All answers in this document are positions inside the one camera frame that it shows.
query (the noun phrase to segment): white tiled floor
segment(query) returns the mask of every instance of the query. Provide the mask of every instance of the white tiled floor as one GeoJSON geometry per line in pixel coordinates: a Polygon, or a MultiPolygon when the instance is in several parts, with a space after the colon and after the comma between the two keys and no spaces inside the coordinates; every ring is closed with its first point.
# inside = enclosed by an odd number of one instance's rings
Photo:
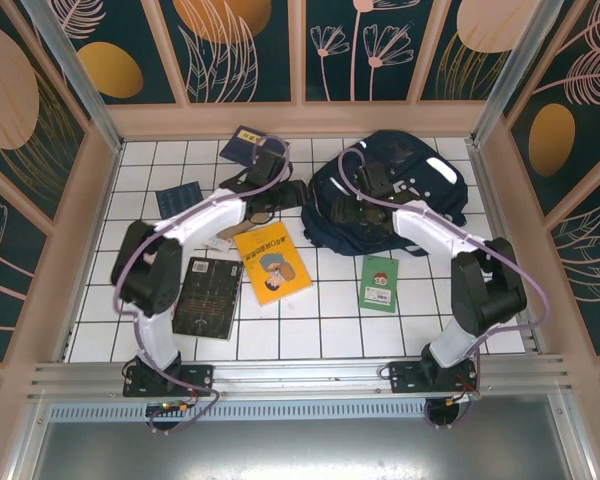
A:
{"type": "MultiPolygon", "coordinates": [[[[294,178],[309,180],[324,162],[357,142],[345,139],[292,139],[294,178]]],[[[464,140],[428,138],[463,174],[469,188],[466,229],[491,236],[464,140]]],[[[80,316],[68,342],[71,362],[124,361],[133,357],[132,324],[113,312],[109,276],[126,228],[135,219],[159,220],[154,190],[197,180],[208,196],[214,185],[241,167],[218,157],[225,141],[136,142],[125,147],[114,194],[97,245],[80,316]]],[[[362,257],[350,258],[316,249],[304,238],[300,209],[282,212],[314,285],[278,303],[261,307],[245,277],[228,341],[176,338],[183,358],[191,361],[277,360],[395,357],[419,355],[449,320],[448,261],[412,257],[404,251],[379,255],[400,261],[398,302],[393,314],[358,308],[362,257]]],[[[223,254],[196,250],[196,256],[239,259],[236,250],[223,254]]],[[[524,352],[517,332],[495,336],[483,353],[524,352]]]]}

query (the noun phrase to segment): dark blue book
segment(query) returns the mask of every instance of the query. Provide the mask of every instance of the dark blue book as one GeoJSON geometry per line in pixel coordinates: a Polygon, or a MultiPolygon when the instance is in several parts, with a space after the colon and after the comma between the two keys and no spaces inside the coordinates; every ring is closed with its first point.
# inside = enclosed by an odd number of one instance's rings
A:
{"type": "MultiPolygon", "coordinates": [[[[220,152],[222,158],[231,160],[232,162],[239,163],[245,167],[253,166],[253,146],[260,143],[260,139],[265,134],[254,130],[253,128],[240,126],[236,133],[233,134],[231,140],[227,142],[227,145],[220,152]]],[[[284,153],[284,147],[279,142],[273,139],[267,139],[264,145],[259,148],[264,148],[272,153],[282,155],[284,153]]]]}
{"type": "Polygon", "coordinates": [[[202,201],[202,192],[198,182],[156,192],[160,218],[163,220],[184,212],[202,201]]]}

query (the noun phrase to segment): cartoon character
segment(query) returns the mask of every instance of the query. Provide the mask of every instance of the cartoon character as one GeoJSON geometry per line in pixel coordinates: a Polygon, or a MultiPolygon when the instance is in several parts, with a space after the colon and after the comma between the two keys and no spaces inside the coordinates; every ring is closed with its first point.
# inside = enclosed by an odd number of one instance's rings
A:
{"type": "Polygon", "coordinates": [[[269,272],[264,284],[269,290],[275,292],[284,282],[296,278],[296,272],[293,267],[284,261],[281,253],[267,253],[260,259],[260,266],[265,272],[269,272]]]}
{"type": "Polygon", "coordinates": [[[387,274],[384,272],[376,273],[373,276],[373,283],[376,285],[386,285],[389,283],[389,277],[387,277],[387,274]]]}

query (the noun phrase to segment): black mounting plate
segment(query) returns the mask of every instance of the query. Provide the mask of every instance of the black mounting plate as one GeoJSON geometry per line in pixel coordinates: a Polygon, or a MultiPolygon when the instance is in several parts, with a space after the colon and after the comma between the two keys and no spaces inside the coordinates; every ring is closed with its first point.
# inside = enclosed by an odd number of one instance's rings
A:
{"type": "MultiPolygon", "coordinates": [[[[191,394],[186,388],[179,385],[171,385],[167,390],[167,383],[158,383],[148,381],[144,372],[146,369],[134,365],[127,368],[123,397],[145,398],[145,397],[190,397],[191,394]]],[[[183,382],[191,385],[200,385],[201,387],[211,388],[213,386],[213,365],[182,365],[180,374],[177,377],[183,382]]],[[[209,392],[196,392],[199,397],[208,397],[209,392]]]]}
{"type": "Polygon", "coordinates": [[[387,367],[393,393],[460,392],[462,382],[458,374],[469,385],[476,387],[476,367],[470,360],[464,360],[451,368],[441,369],[433,385],[422,374],[419,361],[391,362],[387,367]]]}

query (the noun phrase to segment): book cover illustration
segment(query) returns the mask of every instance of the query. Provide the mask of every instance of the book cover illustration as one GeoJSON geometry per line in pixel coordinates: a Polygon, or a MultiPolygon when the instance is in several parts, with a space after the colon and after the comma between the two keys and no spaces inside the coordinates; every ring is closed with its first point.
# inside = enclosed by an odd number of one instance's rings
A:
{"type": "Polygon", "coordinates": [[[311,286],[284,223],[242,233],[234,240],[260,305],[311,286]]]}
{"type": "Polygon", "coordinates": [[[178,187],[156,192],[160,218],[165,220],[202,201],[202,191],[198,182],[186,183],[178,187]]]}
{"type": "Polygon", "coordinates": [[[360,308],[395,313],[398,260],[365,256],[360,282],[360,308]]]}
{"type": "MultiPolygon", "coordinates": [[[[252,167],[253,145],[256,143],[261,145],[260,139],[264,135],[264,133],[259,132],[258,130],[241,125],[227,142],[225,147],[220,151],[220,156],[227,160],[231,160],[232,162],[244,165],[245,167],[252,167]]],[[[282,145],[272,139],[268,139],[262,148],[265,148],[272,153],[277,153],[278,155],[284,153],[282,145]]]]}
{"type": "Polygon", "coordinates": [[[173,333],[228,340],[242,263],[192,257],[173,316],[173,333]]]}

